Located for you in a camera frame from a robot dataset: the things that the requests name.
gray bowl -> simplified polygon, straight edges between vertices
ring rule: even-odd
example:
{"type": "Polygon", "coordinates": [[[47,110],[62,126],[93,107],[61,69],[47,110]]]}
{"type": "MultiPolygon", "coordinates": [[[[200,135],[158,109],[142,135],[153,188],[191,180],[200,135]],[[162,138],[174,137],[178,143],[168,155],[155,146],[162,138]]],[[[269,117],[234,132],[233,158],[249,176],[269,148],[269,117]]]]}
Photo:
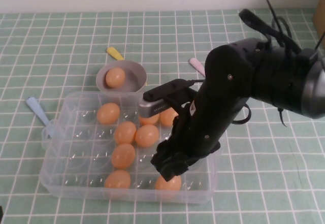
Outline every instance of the gray bowl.
{"type": "Polygon", "coordinates": [[[117,60],[103,66],[96,76],[96,85],[102,92],[138,92],[143,91],[147,82],[146,70],[139,63],[131,60],[117,60]],[[125,82],[118,88],[110,88],[105,81],[107,72],[112,68],[125,71],[125,82]]]}

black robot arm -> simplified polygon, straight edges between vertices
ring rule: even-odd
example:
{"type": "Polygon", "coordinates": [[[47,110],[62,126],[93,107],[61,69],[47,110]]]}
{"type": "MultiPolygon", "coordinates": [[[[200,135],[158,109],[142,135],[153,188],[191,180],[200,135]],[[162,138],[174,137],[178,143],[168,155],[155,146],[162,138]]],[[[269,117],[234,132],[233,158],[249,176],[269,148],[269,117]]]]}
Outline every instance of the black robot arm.
{"type": "MultiPolygon", "coordinates": [[[[239,16],[267,40],[249,38],[213,49],[198,92],[189,87],[201,81],[180,79],[143,95],[145,102],[161,101],[152,115],[168,106],[179,114],[171,136],[158,145],[151,160],[166,181],[218,150],[219,138],[241,109],[248,107],[249,98],[269,103],[280,112],[286,109],[310,118],[325,115],[324,59],[318,52],[301,49],[281,28],[275,30],[248,10],[239,16]],[[272,47],[271,37],[280,47],[272,47]]],[[[234,123],[246,122],[250,114],[249,110],[246,120],[234,123]]]]}

egg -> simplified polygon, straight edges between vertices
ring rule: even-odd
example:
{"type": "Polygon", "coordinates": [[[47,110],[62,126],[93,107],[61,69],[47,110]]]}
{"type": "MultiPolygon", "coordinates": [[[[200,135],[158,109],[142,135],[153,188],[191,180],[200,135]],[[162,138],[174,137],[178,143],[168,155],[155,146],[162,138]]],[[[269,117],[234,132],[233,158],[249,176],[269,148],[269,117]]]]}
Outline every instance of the egg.
{"type": "Polygon", "coordinates": [[[111,156],[112,165],[119,169],[129,167],[136,157],[136,150],[130,144],[117,146],[111,156]]]}
{"type": "Polygon", "coordinates": [[[118,88],[125,82],[125,71],[122,68],[112,68],[107,72],[105,80],[109,87],[118,88]]]}
{"type": "Polygon", "coordinates": [[[148,124],[154,125],[158,122],[158,120],[159,120],[159,114],[149,118],[139,116],[139,121],[142,125],[148,125],[148,124]]]}
{"type": "Polygon", "coordinates": [[[160,122],[164,126],[172,126],[176,116],[178,116],[177,112],[173,108],[169,108],[160,113],[160,122]]]}
{"type": "Polygon", "coordinates": [[[136,143],[141,147],[150,147],[159,139],[159,130],[154,125],[144,125],[136,133],[136,143]]]}
{"type": "Polygon", "coordinates": [[[178,191],[182,187],[182,179],[180,176],[175,176],[168,182],[162,176],[159,176],[154,186],[156,190],[173,190],[178,191]]]}
{"type": "Polygon", "coordinates": [[[130,185],[131,185],[130,174],[125,170],[116,170],[106,178],[104,187],[129,188],[130,185]]]}
{"type": "Polygon", "coordinates": [[[131,144],[135,139],[136,132],[136,125],[131,121],[125,121],[117,126],[114,139],[117,144],[131,144]]]}
{"type": "Polygon", "coordinates": [[[97,111],[97,120],[104,125],[112,124],[117,121],[120,108],[115,103],[106,103],[97,111]]]}

egg tray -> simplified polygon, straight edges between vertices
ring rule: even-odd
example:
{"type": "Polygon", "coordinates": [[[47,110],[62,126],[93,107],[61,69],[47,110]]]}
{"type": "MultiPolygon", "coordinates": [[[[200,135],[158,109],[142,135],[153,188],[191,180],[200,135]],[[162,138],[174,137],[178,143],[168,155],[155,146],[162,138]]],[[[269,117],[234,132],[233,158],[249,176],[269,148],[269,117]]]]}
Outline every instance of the egg tray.
{"type": "Polygon", "coordinates": [[[130,173],[128,189],[104,188],[107,176],[116,170],[111,164],[115,149],[114,131],[121,122],[132,121],[140,127],[137,104],[142,93],[73,92],[62,106],[54,123],[55,135],[48,144],[40,172],[40,182],[57,197],[83,199],[118,199],[129,201],[164,201],[204,203],[217,185],[217,155],[221,150],[198,161],[184,173],[180,191],[155,190],[159,173],[150,163],[159,142],[170,136],[171,127],[158,122],[159,141],[141,148],[134,143],[136,158],[125,169],[130,173]],[[120,107],[116,124],[101,125],[97,110],[105,103],[120,107]]]}

green checkered tablecloth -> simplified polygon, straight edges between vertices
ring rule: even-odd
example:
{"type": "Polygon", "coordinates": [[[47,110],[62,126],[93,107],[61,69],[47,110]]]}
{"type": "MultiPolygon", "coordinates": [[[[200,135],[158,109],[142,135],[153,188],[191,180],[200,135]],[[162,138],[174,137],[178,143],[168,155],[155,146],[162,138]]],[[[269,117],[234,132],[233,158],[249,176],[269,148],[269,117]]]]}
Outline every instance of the green checkered tablecloth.
{"type": "MultiPolygon", "coordinates": [[[[255,10],[271,22],[268,10],[255,10]]],[[[302,47],[318,39],[314,10],[277,10],[302,47]]],[[[98,70],[113,46],[140,62],[147,89],[175,78],[202,78],[188,64],[203,63],[217,46],[260,34],[238,10],[0,14],[0,205],[4,224],[170,223],[324,224],[325,120],[284,113],[249,100],[252,119],[231,126],[220,161],[217,191],[205,205],[58,199],[38,175],[45,151],[42,123],[25,105],[35,96],[50,119],[72,91],[97,90],[98,70]]]]}

